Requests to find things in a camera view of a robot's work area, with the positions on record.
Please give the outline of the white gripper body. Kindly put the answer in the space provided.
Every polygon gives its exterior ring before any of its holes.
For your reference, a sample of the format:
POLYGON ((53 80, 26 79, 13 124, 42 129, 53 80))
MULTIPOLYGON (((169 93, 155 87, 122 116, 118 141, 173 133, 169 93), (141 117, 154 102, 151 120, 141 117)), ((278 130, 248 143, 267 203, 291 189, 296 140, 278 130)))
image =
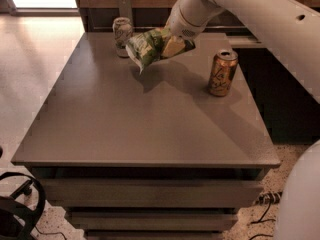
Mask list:
POLYGON ((167 27, 174 36, 191 40, 204 30, 206 22, 202 0, 177 0, 167 20, 167 27))

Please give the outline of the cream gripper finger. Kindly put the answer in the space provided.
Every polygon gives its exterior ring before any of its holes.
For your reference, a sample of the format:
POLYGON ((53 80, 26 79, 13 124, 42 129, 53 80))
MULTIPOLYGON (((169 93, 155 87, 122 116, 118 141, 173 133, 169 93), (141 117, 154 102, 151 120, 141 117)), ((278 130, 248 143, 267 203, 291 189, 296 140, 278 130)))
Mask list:
POLYGON ((185 40, 181 37, 171 36, 165 43, 161 56, 171 58, 183 52, 185 49, 185 40))

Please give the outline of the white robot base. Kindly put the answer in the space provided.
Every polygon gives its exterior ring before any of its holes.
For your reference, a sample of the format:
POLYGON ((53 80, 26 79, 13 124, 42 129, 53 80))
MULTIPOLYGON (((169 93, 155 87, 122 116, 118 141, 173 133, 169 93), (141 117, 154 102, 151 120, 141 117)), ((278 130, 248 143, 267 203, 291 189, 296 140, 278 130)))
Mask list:
POLYGON ((320 140, 300 156, 289 174, 273 240, 320 240, 320 140))

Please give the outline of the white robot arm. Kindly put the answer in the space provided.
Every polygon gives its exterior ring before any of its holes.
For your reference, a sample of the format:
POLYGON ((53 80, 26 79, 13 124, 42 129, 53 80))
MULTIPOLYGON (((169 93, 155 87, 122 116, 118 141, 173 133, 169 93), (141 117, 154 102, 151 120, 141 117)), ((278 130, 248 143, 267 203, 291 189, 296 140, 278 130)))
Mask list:
POLYGON ((295 0, 177 0, 167 25, 194 39, 208 22, 229 11, 320 102, 320 15, 295 0))

